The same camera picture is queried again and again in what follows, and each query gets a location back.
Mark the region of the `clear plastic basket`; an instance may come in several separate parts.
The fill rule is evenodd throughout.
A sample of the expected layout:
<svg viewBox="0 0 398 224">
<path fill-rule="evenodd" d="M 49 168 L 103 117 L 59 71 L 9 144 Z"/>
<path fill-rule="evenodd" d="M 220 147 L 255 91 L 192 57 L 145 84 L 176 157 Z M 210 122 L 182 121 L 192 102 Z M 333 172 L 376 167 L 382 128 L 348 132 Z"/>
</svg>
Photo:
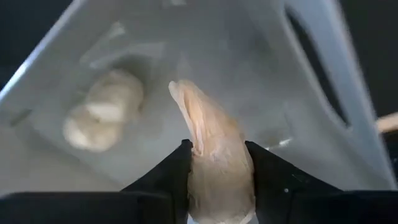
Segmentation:
<svg viewBox="0 0 398 224">
<path fill-rule="evenodd" d="M 97 152 L 63 137 L 94 82 L 123 69 L 141 112 Z M 72 0 L 0 91 L 0 195 L 116 190 L 189 137 L 172 80 L 194 82 L 247 140 L 344 190 L 394 190 L 335 0 Z"/>
</svg>

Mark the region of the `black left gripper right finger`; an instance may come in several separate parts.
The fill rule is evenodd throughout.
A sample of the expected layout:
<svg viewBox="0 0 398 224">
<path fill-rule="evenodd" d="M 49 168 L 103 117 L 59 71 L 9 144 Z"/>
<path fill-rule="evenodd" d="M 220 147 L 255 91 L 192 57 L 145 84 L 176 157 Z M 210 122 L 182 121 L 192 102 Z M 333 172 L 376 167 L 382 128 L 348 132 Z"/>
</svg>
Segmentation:
<svg viewBox="0 0 398 224">
<path fill-rule="evenodd" d="M 256 215 L 260 224 L 331 224 L 341 218 L 341 191 L 252 142 Z"/>
</svg>

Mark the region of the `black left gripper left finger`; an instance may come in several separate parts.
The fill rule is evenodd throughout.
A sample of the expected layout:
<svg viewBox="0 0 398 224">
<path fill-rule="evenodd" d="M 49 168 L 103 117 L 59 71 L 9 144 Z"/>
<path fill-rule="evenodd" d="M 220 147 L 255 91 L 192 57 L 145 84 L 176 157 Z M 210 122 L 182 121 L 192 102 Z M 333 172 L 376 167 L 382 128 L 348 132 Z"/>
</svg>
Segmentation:
<svg viewBox="0 0 398 224">
<path fill-rule="evenodd" d="M 149 172 L 127 187 L 139 193 L 133 224 L 187 224 L 187 180 L 192 161 L 192 142 L 188 139 Z"/>
</svg>

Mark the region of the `white garlic bulb with stem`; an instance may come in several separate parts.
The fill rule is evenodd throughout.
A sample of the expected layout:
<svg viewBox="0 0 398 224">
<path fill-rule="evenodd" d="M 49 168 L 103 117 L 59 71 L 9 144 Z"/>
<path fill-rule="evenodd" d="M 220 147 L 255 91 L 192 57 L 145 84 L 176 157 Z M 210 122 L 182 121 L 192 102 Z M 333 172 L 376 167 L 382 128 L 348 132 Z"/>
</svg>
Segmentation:
<svg viewBox="0 0 398 224">
<path fill-rule="evenodd" d="M 235 119 L 189 80 L 169 92 L 191 134 L 188 212 L 198 224 L 248 224 L 255 214 L 254 165 Z"/>
</svg>

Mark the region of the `white plush items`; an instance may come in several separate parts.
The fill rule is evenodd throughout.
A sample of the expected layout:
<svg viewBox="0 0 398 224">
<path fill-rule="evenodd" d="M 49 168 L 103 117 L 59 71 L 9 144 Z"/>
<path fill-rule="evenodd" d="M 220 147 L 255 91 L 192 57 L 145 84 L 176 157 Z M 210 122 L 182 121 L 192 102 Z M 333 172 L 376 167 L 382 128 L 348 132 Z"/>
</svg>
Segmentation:
<svg viewBox="0 0 398 224">
<path fill-rule="evenodd" d="M 89 89 L 84 106 L 105 122 L 125 123 L 139 114 L 144 85 L 125 70 L 110 70 Z"/>
</svg>

